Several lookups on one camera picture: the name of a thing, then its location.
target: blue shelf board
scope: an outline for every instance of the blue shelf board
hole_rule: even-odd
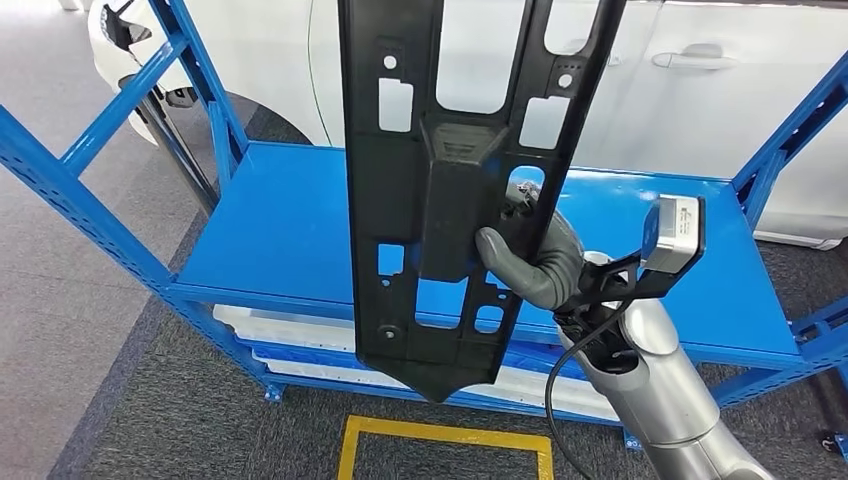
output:
[[[517,170],[513,178],[535,175]],[[663,299],[687,352],[751,366],[801,362],[729,181],[572,168],[558,207],[588,250],[619,257],[639,248],[658,193],[706,198],[706,252]],[[344,151],[251,142],[169,289],[198,301],[350,319]],[[455,325],[463,292],[462,282],[426,282],[419,320]],[[551,314],[527,303],[513,338],[558,342]]]

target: black cable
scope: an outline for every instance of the black cable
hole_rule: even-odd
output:
[[[604,321],[598,328],[592,330],[588,335],[581,338],[577,343],[575,343],[571,348],[566,350],[565,353],[559,357],[559,360],[554,364],[553,368],[551,368],[551,373],[548,375],[548,381],[545,383],[545,414],[548,417],[548,426],[551,428],[551,434],[554,437],[554,440],[559,447],[559,450],[562,452],[565,460],[574,467],[575,470],[586,480],[592,480],[592,475],[580,465],[580,462],[577,461],[576,458],[568,451],[565,447],[565,444],[562,441],[562,437],[559,435],[559,431],[556,428],[556,424],[554,423],[554,409],[551,401],[551,396],[554,391],[554,380],[556,380],[557,375],[559,375],[559,371],[562,369],[562,366],[565,365],[571,357],[573,357],[580,349],[589,344],[592,340],[598,338],[602,333],[606,330],[609,330],[615,322],[618,321],[619,317],[627,310],[627,307],[633,303],[633,300],[624,300],[619,304],[618,308],[612,312],[612,315],[608,319]]]

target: gray tile floor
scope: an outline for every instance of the gray tile floor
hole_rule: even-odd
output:
[[[61,155],[113,96],[95,71],[85,15],[55,0],[0,0],[0,45],[0,104]],[[202,111],[175,116],[209,164]],[[43,478],[149,295],[0,170],[0,478]],[[165,263],[197,212],[163,155],[127,124],[81,179]]]

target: black plastic panel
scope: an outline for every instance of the black plastic panel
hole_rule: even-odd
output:
[[[339,0],[356,353],[362,363],[432,401],[494,382],[521,300],[486,283],[474,232],[493,226],[519,255],[535,254],[624,4],[601,0],[584,48],[554,55],[544,47],[551,0],[527,1],[506,102],[492,114],[477,114],[446,110],[436,101],[442,1]],[[386,56],[394,57],[394,68],[384,65]],[[558,84],[563,74],[572,77],[566,88]],[[409,132],[380,129],[380,78],[412,85]],[[519,145],[528,102],[552,95],[570,99],[556,148]],[[507,181],[523,165],[545,173],[538,204],[530,215],[505,215]],[[379,274],[380,244],[404,247],[402,272]],[[416,323],[419,278],[468,279],[455,329]],[[494,333],[474,328],[478,309],[486,305],[504,311]]]

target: car door handle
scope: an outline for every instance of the car door handle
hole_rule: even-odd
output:
[[[651,63],[668,69],[714,71],[733,68],[739,60],[724,56],[720,45],[694,43],[679,53],[658,53],[651,57]]]

